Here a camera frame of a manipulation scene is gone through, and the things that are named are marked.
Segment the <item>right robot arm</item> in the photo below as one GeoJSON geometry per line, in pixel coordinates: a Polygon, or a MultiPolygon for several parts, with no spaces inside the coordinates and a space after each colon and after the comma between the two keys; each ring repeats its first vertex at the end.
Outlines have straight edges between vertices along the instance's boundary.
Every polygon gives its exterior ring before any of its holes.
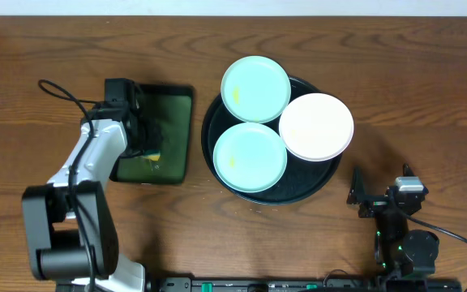
{"type": "Polygon", "coordinates": [[[435,272],[439,238],[408,226],[409,216],[422,208],[427,194],[408,165],[382,195],[367,193],[360,169],[353,170],[346,203],[359,207],[360,218],[375,220],[375,260],[384,268],[375,286],[381,291],[427,290],[426,277],[435,272]]]}

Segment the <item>mint green plate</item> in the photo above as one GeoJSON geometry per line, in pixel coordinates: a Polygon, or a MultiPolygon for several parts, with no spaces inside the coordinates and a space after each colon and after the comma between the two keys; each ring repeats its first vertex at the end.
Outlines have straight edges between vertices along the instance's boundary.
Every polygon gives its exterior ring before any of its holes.
{"type": "Polygon", "coordinates": [[[281,115],[290,98],[288,74],[267,57],[240,58],[228,67],[221,80],[224,106],[243,122],[271,122],[281,115]]]}
{"type": "Polygon", "coordinates": [[[224,131],[217,140],[212,163],[220,180],[235,191],[266,191],[283,176],[287,149],[270,127],[243,122],[224,131]]]}

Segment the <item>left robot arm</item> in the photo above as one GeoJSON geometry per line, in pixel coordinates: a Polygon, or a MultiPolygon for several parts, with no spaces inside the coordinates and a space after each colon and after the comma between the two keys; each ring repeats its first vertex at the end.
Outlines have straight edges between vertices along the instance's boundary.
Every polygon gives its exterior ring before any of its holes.
{"type": "Polygon", "coordinates": [[[105,198],[122,158],[144,157],[156,124],[152,98],[137,90],[83,109],[80,136],[47,183],[27,187],[21,204],[32,275],[58,291],[145,291],[146,268],[119,251],[105,198]]]}

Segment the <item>pink white plate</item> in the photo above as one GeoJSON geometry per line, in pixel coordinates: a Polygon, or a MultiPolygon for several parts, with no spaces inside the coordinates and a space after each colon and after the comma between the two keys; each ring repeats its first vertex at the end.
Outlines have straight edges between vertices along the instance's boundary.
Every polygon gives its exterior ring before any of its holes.
{"type": "Polygon", "coordinates": [[[325,93],[308,93],[283,111],[278,131],[287,149],[305,161],[327,161],[342,154],[354,134],[349,108],[325,93]]]}

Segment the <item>green yellow sponge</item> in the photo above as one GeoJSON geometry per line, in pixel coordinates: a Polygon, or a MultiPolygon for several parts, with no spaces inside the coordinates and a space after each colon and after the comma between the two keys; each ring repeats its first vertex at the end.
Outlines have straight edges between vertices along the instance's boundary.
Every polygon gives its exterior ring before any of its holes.
{"type": "Polygon", "coordinates": [[[161,158],[160,150],[146,150],[141,157],[148,161],[159,161],[161,158]]]}

